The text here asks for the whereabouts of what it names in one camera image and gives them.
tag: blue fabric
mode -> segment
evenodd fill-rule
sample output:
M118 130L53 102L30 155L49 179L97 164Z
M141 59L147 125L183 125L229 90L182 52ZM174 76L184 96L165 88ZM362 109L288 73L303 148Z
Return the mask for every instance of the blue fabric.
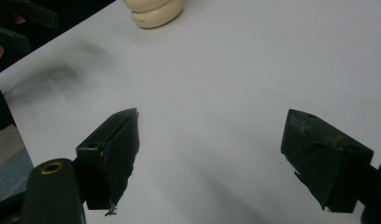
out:
M0 202L24 192L33 164L24 148L0 169Z

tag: beige stacked rings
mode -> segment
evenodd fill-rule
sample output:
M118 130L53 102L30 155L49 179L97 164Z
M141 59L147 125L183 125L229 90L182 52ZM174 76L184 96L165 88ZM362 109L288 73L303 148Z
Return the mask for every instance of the beige stacked rings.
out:
M135 24L148 29L162 26L176 18L182 9L182 0L123 0L132 10Z

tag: white backdrop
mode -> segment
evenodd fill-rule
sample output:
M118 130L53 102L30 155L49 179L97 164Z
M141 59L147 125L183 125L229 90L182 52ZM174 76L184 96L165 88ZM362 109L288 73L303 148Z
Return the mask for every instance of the white backdrop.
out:
M140 152L118 215L88 223L360 223L322 211L280 153L290 108L381 163L381 0L184 0L137 28L117 1L0 74L34 165L74 159L137 107Z

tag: white table surface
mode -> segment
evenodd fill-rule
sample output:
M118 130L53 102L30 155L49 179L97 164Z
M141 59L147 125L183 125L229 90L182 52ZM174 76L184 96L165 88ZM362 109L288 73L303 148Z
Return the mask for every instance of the white table surface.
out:
M97 223L360 223L322 211L280 153L290 108L381 163L381 0L184 0L152 30L119 0L0 74L34 165L74 159L137 107L140 152L118 215Z

